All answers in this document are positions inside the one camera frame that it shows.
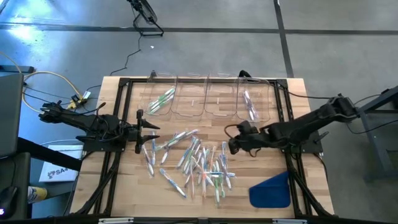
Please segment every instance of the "gray floor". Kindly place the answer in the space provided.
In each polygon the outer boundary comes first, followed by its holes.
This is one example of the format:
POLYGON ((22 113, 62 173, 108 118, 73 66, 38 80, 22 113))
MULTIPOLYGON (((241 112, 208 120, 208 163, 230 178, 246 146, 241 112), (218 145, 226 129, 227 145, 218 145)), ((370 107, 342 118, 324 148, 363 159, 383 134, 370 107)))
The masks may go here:
MULTIPOLYGON (((271 0, 150 0, 164 27, 277 29, 271 0)), ((392 0, 280 0, 286 29, 397 30, 398 2, 392 0)), ((126 1, 14 0, 0 22, 79 26, 130 27, 133 15, 126 1)), ((61 73, 80 91, 98 85, 102 77, 123 67, 126 55, 137 50, 135 32, 39 31, 29 27, 0 30, 0 51, 20 65, 61 73)), ((398 84, 398 35, 288 35, 290 58, 297 78, 304 78, 309 95, 342 93, 353 101, 398 84)), ((241 69, 258 77, 286 77, 279 34, 166 33, 142 38, 142 52, 131 57, 128 69, 116 75, 148 75, 151 70, 184 74, 241 69)), ((0 58, 0 64, 8 63, 0 58)), ((64 81, 42 75, 29 84, 36 89, 70 96, 64 81)), ((31 92, 48 100, 57 100, 31 92)), ((42 102, 29 99, 35 107, 42 102)), ((313 109, 322 100, 310 100, 313 109)), ((89 102, 90 108, 96 102, 89 102)), ((362 130, 359 122, 353 129, 362 130)), ((374 160, 365 135, 351 134, 345 125, 323 128, 329 186, 337 215, 345 218, 396 222, 396 180, 365 183, 374 160)), ((45 124, 22 106, 20 136, 37 143, 73 139, 81 131, 62 124, 45 124)), ((34 161, 32 169, 40 170, 34 161)), ((66 197, 34 206, 35 217, 60 215, 66 197)))

